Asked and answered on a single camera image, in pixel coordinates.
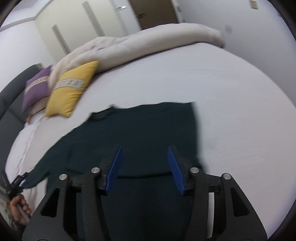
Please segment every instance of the dark green sweater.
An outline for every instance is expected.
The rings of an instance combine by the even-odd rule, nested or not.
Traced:
[[[122,146],[124,162],[115,190],[102,197],[112,240],[178,240],[191,197],[177,191],[166,153],[175,145],[181,156],[201,167],[191,103],[111,107],[93,113],[47,151],[25,187],[48,177],[49,189],[63,173],[83,174],[108,157],[114,145]]]

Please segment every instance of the purple pillow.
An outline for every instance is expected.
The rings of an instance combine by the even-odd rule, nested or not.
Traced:
[[[38,100],[49,96],[48,77],[51,67],[50,65],[46,69],[41,70],[32,79],[26,82],[24,99],[22,101],[23,112]]]

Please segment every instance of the wall molding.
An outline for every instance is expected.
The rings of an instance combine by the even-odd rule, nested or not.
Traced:
[[[0,32],[8,29],[8,28],[11,28],[13,26],[16,26],[18,24],[22,24],[22,23],[26,23],[26,22],[30,22],[30,21],[34,21],[42,12],[44,9],[46,9],[46,7],[52,2],[53,0],[49,0],[37,13],[35,16],[32,16],[32,17],[29,17],[29,18],[24,18],[24,19],[20,19],[20,20],[17,20],[17,21],[14,21],[12,23],[9,23],[5,26],[2,26],[0,27]]]

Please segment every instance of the light switch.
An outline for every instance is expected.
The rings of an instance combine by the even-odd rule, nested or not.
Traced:
[[[251,8],[258,9],[258,4],[256,0],[250,0]]]

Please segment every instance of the metal screw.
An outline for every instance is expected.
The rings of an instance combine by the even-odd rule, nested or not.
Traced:
[[[224,173],[224,174],[223,174],[223,177],[224,177],[226,180],[231,179],[231,175],[228,174],[228,173]]]
[[[67,178],[67,175],[66,174],[62,174],[59,176],[59,179],[60,180],[65,180]]]
[[[91,172],[92,173],[98,173],[100,171],[100,169],[98,167],[94,167]]]
[[[200,170],[199,170],[197,167],[192,167],[192,168],[190,169],[190,171],[191,171],[192,173],[198,173]]]

